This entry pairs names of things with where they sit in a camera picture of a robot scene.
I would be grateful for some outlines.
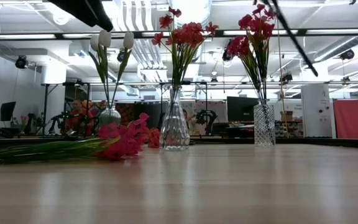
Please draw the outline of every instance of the table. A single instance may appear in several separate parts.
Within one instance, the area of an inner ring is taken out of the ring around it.
[[[0,223],[358,224],[358,149],[205,145],[0,166]]]

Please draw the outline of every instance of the red partition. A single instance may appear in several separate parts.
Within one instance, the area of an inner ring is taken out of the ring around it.
[[[358,100],[334,101],[337,138],[358,139]]]

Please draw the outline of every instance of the white tulip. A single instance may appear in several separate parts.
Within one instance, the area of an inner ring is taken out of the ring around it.
[[[99,44],[105,47],[110,47],[111,45],[111,33],[105,30],[101,30],[99,34]]]
[[[124,37],[124,47],[131,49],[134,46],[134,33],[126,32]]]
[[[91,48],[96,52],[99,51],[99,36],[98,35],[93,35],[91,37]]]

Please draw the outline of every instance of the computer monitor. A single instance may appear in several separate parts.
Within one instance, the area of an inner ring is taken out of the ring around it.
[[[258,98],[228,96],[227,118],[231,122],[253,121],[254,106],[258,104]]]
[[[13,117],[16,102],[3,103],[0,109],[0,121],[10,121]]]

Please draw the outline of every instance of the clear glass vase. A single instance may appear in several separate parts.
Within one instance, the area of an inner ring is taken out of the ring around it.
[[[111,108],[106,108],[99,116],[99,126],[103,126],[105,124],[116,123],[117,125],[121,125],[121,115],[116,110],[116,106],[113,105]]]
[[[272,105],[254,106],[255,146],[270,147],[276,144],[274,107]]]
[[[186,118],[180,104],[181,86],[172,86],[170,101],[163,119],[160,147],[167,151],[180,151],[189,148],[190,135]]]

